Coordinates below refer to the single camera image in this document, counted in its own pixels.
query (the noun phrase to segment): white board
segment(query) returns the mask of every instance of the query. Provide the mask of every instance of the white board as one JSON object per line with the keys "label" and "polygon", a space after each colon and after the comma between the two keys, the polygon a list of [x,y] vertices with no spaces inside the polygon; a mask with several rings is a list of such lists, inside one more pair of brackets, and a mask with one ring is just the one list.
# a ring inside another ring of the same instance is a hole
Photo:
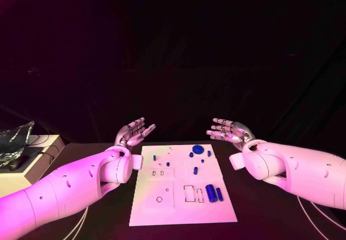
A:
{"label": "white board", "polygon": [[[193,157],[189,157],[193,145],[143,146],[130,226],[238,221],[212,145],[200,146],[203,153]],[[215,191],[221,189],[223,201],[209,202],[209,184]]]}

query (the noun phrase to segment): robotic hand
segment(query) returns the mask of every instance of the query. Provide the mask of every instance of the robotic hand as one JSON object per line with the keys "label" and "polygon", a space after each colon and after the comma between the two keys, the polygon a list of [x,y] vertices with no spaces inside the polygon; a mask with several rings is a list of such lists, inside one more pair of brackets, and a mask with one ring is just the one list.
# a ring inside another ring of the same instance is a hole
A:
{"label": "robotic hand", "polygon": [[59,167],[30,187],[0,198],[0,239],[14,240],[43,224],[82,211],[124,184],[133,169],[143,167],[143,156],[131,155],[154,130],[144,118],[125,125],[114,146]]}
{"label": "robotic hand", "polygon": [[332,208],[346,210],[346,160],[339,156],[257,140],[239,122],[213,118],[206,134],[234,144],[239,153],[229,156],[235,170],[247,168],[252,177],[288,193]]}

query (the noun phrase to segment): white box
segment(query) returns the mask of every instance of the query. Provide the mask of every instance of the white box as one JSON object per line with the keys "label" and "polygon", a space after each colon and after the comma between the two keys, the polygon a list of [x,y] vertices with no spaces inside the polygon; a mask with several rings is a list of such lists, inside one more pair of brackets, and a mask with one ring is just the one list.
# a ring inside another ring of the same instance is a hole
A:
{"label": "white box", "polygon": [[49,168],[52,155],[55,158],[61,153],[65,144],[59,135],[32,135],[29,138],[29,144],[35,141],[35,145],[30,147],[45,147],[40,152],[48,154],[37,154],[30,165],[23,172],[19,173],[0,173],[0,198],[19,190],[27,188],[37,182],[45,171]]}

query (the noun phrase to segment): black background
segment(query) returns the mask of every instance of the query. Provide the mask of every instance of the black background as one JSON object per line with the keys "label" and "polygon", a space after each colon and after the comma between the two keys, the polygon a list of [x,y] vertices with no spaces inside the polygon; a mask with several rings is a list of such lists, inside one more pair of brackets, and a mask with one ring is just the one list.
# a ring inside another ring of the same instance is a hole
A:
{"label": "black background", "polygon": [[110,143],[208,140],[212,118],[346,157],[346,1],[7,0],[0,128]]}

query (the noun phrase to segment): blue circle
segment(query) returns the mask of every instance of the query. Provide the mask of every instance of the blue circle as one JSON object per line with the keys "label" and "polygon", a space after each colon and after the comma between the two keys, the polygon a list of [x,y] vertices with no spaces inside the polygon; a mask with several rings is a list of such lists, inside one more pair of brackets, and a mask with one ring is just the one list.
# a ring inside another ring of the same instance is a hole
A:
{"label": "blue circle", "polygon": [[195,152],[195,154],[202,154],[205,152],[205,149],[200,145],[195,145],[192,147],[192,151]]}

